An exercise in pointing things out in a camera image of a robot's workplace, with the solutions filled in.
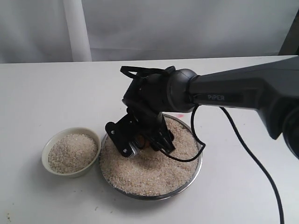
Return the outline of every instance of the white table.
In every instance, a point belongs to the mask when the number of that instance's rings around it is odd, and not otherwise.
[[[105,183],[97,166],[77,179],[59,178],[42,167],[41,152],[52,135],[69,127],[88,127],[102,138],[105,124],[125,114],[121,99],[131,80],[119,72],[122,65],[175,65],[206,74],[284,58],[1,64],[0,223],[278,224],[268,180],[217,107],[201,107],[196,115],[197,133],[207,143],[198,178],[169,200],[128,198]],[[285,223],[299,223],[299,161],[282,137],[268,136],[255,111],[229,112],[275,180]],[[190,114],[182,120],[189,124]]]

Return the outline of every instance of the white backdrop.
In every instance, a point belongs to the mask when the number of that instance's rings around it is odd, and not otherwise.
[[[0,63],[276,55],[298,8],[298,0],[1,0]]]

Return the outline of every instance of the uncooked rice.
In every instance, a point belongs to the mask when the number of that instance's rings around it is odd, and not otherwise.
[[[196,155],[199,149],[191,132],[174,119],[165,120],[175,137],[176,149],[171,155],[180,159]],[[198,161],[199,158],[178,162],[150,147],[133,158],[125,158],[110,138],[100,151],[100,167],[105,179],[115,188],[139,196],[161,196],[177,190],[192,178]]]
[[[49,166],[57,173],[74,173],[90,164],[97,151],[97,143],[91,137],[85,134],[70,134],[50,150]]]

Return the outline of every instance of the black cable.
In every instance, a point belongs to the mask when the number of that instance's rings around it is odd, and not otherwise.
[[[274,180],[272,179],[271,175],[268,173],[268,171],[266,170],[266,168],[262,165],[262,163],[256,158],[256,156],[250,151],[250,149],[248,148],[248,146],[245,144],[244,140],[242,139],[232,117],[229,115],[228,111],[223,108],[220,107],[220,109],[222,109],[222,111],[225,113],[225,115],[227,116],[231,126],[233,127],[233,130],[238,138],[238,140],[240,141],[240,143],[242,144],[242,146],[244,147],[244,149],[246,150],[246,152],[251,156],[251,158],[254,160],[254,162],[256,162],[256,164],[259,166],[259,168],[263,171],[263,173],[266,175],[266,177],[268,178],[273,190],[274,190],[274,194],[277,200],[277,205],[278,205],[278,211],[279,211],[279,220],[280,220],[280,224],[284,224],[284,211],[282,208],[282,203],[281,203],[281,199],[280,199],[280,195],[278,192],[278,189],[276,187],[276,184],[274,182]]]
[[[195,113],[196,113],[196,110],[197,108],[199,107],[200,105],[196,105],[192,111],[192,114],[191,114],[191,132],[192,132],[192,135],[194,136],[195,140],[201,144],[201,149],[198,151],[198,153],[191,159],[188,159],[188,160],[182,160],[182,159],[179,159],[179,158],[176,158],[176,157],[173,157],[171,155],[168,155],[164,150],[160,149],[160,151],[166,155],[167,157],[173,159],[173,160],[176,160],[176,161],[179,161],[179,162],[192,162],[193,160],[196,160],[200,154],[202,153],[202,151],[204,150],[204,148],[206,147],[206,144],[204,142],[202,142],[196,135],[195,133],[195,129],[194,129],[194,116],[195,116]]]

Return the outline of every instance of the metal tray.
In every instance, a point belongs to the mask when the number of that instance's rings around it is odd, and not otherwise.
[[[179,123],[181,123],[184,127],[186,127],[190,132],[191,132],[191,128],[186,124],[184,123],[183,121],[181,121],[180,119],[178,118],[175,118],[171,115],[168,115],[168,114],[164,114],[165,117],[167,118],[171,118],[171,119],[174,119],[176,121],[178,121]],[[102,141],[102,147],[104,146],[105,144],[105,141],[106,141],[106,138],[108,137],[108,135],[106,134],[105,137],[103,138],[103,141]],[[200,150],[201,148],[201,145],[197,142],[197,148],[198,150]],[[181,186],[180,188],[176,189],[175,191],[173,192],[170,192],[168,194],[165,194],[165,195],[160,195],[160,196],[141,196],[141,195],[135,195],[135,194],[129,194],[129,193],[126,193],[118,188],[115,188],[105,177],[104,175],[102,174],[102,176],[104,177],[104,179],[109,183],[109,185],[111,187],[113,187],[115,190],[121,192],[122,194],[126,195],[126,196],[129,196],[131,198],[134,198],[134,199],[138,199],[138,200],[145,200],[145,201],[157,201],[157,200],[164,200],[164,199],[167,199],[167,198],[170,198],[172,196],[175,196],[179,193],[181,193],[183,190],[187,189],[192,183],[193,181],[195,180],[195,178],[197,177],[199,171],[200,171],[200,168],[201,168],[201,165],[202,165],[202,154],[199,156],[199,160],[198,160],[198,164],[197,164],[197,167],[196,167],[196,170],[194,172],[194,174],[192,175],[191,179],[186,182],[183,186]]]

